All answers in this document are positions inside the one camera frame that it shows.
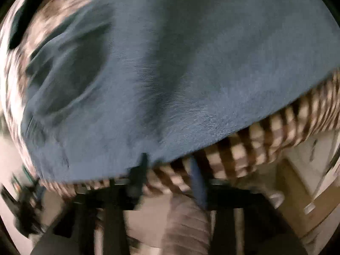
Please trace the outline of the dark teal velvet blanket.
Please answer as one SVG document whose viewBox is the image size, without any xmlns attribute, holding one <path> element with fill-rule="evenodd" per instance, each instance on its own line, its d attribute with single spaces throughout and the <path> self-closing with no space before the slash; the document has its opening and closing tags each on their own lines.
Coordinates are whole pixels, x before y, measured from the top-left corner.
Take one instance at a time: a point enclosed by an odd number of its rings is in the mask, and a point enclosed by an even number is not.
<svg viewBox="0 0 340 255">
<path fill-rule="evenodd" d="M 15 49 L 21 43 L 25 31 L 43 1 L 44 0 L 25 0 L 14 15 L 9 35 L 8 48 L 10 50 Z"/>
</svg>

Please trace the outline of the blue denim jeans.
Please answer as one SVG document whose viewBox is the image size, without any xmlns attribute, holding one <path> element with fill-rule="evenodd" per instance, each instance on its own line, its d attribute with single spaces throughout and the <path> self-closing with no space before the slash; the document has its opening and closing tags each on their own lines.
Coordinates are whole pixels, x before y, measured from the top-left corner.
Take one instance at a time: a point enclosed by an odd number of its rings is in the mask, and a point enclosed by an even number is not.
<svg viewBox="0 0 340 255">
<path fill-rule="evenodd" d="M 322 0 L 93 0 L 33 52 L 23 137 L 42 179 L 119 176 L 217 143 L 338 65 Z"/>
</svg>

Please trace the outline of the cardboard box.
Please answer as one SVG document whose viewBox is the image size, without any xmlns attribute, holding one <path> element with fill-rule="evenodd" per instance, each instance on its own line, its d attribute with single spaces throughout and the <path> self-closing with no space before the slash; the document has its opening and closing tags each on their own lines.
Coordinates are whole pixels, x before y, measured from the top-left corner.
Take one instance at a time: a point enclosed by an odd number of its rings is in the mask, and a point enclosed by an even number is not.
<svg viewBox="0 0 340 255">
<path fill-rule="evenodd" d="M 339 187 L 331 184 L 313 200 L 287 159 L 277 165 L 276 186 L 284 195 L 278 210 L 299 238 L 313 231 L 339 205 Z"/>
</svg>

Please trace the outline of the floral fleece bed blanket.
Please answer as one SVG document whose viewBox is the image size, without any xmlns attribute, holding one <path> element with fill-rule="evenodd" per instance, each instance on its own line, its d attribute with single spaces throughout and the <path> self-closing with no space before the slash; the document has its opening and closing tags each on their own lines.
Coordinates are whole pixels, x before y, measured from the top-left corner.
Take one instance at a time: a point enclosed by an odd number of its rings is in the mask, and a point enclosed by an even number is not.
<svg viewBox="0 0 340 255">
<path fill-rule="evenodd" d="M 29 84 L 27 67 L 33 52 L 44 39 L 67 17 L 93 0 L 44 0 L 33 16 L 21 43 L 10 50 L 9 35 L 14 15 L 24 1 L 15 0 L 1 23 L 1 98 L 10 134 L 19 147 L 25 165 L 45 186 L 65 195 L 71 195 L 78 183 L 99 186 L 105 184 L 109 178 L 125 175 L 132 167 L 119 176 L 70 183 L 45 180 L 39 176 L 22 130 Z M 339 25 L 337 11 L 326 0 L 322 1 Z M 261 164 L 274 162 L 283 149 L 297 146 L 319 132 L 338 129 L 339 65 L 288 105 L 231 133 L 217 143 L 170 162 L 152 164 L 147 156 L 149 173 L 145 190 L 148 193 L 168 193 L 189 189 L 191 172 L 188 161 L 192 157 L 207 160 L 214 178 L 236 180 L 249 175 Z"/>
</svg>

